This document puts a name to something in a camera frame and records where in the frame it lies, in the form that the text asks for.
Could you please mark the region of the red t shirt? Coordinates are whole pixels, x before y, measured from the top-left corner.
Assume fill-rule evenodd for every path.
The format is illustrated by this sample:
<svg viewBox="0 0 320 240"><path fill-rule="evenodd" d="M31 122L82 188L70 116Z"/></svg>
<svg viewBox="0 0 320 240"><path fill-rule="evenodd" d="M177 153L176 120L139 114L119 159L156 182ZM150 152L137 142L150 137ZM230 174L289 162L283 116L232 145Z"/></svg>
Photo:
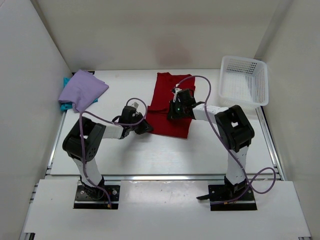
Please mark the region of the red t shirt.
<svg viewBox="0 0 320 240"><path fill-rule="evenodd" d="M153 127L152 134L186 139L191 118L168 120L172 89L190 75L172 75L169 72L157 73L151 104L147 107L146 121Z"/></svg>

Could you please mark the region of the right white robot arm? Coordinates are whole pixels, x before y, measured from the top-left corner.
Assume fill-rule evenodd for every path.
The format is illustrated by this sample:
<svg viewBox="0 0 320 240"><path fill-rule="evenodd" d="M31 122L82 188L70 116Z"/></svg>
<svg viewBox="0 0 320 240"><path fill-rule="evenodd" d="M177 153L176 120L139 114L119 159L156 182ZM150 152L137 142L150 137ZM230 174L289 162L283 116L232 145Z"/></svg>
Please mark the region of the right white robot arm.
<svg viewBox="0 0 320 240"><path fill-rule="evenodd" d="M169 102L168 120L192 118L217 127L217 135L228 151L224 193L238 199L247 185L245 176L247 152L255 136L254 129L239 105L218 107L197 102L192 90L174 88Z"/></svg>

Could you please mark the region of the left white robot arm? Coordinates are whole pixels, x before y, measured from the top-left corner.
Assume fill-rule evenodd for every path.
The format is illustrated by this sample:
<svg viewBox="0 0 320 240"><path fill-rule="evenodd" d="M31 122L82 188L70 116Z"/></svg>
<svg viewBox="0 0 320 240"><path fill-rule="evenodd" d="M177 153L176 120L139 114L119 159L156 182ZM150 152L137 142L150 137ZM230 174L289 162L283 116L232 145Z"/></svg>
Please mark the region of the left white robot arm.
<svg viewBox="0 0 320 240"><path fill-rule="evenodd" d="M154 128L133 105L126 105L121 115L107 125L80 116L62 143L62 149L72 158L80 173L85 193L95 201L111 202L105 189L105 179L99 172L95 157L103 139L122 140L131 132L137 135L150 133Z"/></svg>

